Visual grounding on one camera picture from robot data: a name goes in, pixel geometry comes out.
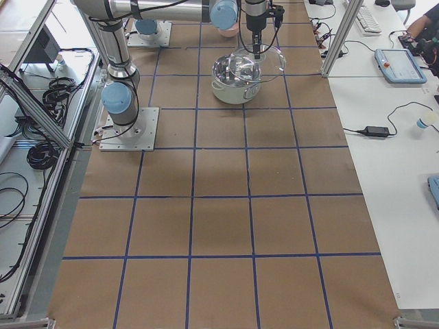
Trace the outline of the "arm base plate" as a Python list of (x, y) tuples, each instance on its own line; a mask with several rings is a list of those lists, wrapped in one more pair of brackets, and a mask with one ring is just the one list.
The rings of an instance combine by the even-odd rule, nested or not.
[(100, 151), (153, 151), (158, 125), (159, 108), (140, 108), (137, 121), (133, 126), (120, 127), (115, 125), (107, 115)]
[(127, 44), (132, 48), (168, 47), (171, 27), (171, 21), (135, 20), (131, 31), (127, 34)]

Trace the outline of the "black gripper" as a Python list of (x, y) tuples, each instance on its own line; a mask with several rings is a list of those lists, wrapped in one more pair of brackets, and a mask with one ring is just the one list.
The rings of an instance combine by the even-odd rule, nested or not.
[(283, 22), (284, 7), (272, 1), (244, 1), (246, 26), (252, 33), (252, 53), (255, 60), (261, 56), (261, 32), (266, 28), (267, 19), (274, 19), (275, 28)]

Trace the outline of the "person forearm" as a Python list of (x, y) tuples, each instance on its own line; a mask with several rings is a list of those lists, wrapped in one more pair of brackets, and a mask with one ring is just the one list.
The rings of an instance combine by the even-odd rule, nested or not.
[(428, 16), (422, 15), (407, 28), (407, 33), (412, 38), (417, 38), (432, 23), (433, 21)]

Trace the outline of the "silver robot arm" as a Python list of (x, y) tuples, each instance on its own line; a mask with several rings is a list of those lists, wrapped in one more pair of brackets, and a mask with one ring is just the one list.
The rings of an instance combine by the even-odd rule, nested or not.
[(214, 95), (224, 103), (252, 100), (263, 83), (285, 68), (283, 54), (262, 41), (268, 19), (276, 28), (283, 21), (283, 6), (271, 1), (76, 1), (75, 5), (98, 29), (97, 39), (108, 61), (109, 80), (101, 101), (111, 127), (96, 141), (105, 150), (151, 150), (156, 136), (159, 109), (139, 105), (140, 75), (128, 51), (124, 19), (135, 20), (139, 36), (157, 36), (160, 22), (212, 23), (226, 31), (239, 26), (244, 14), (251, 42), (241, 40), (237, 50), (216, 60), (212, 68)]
[(136, 20), (134, 26), (141, 35), (152, 36), (158, 33), (158, 22), (152, 19)]

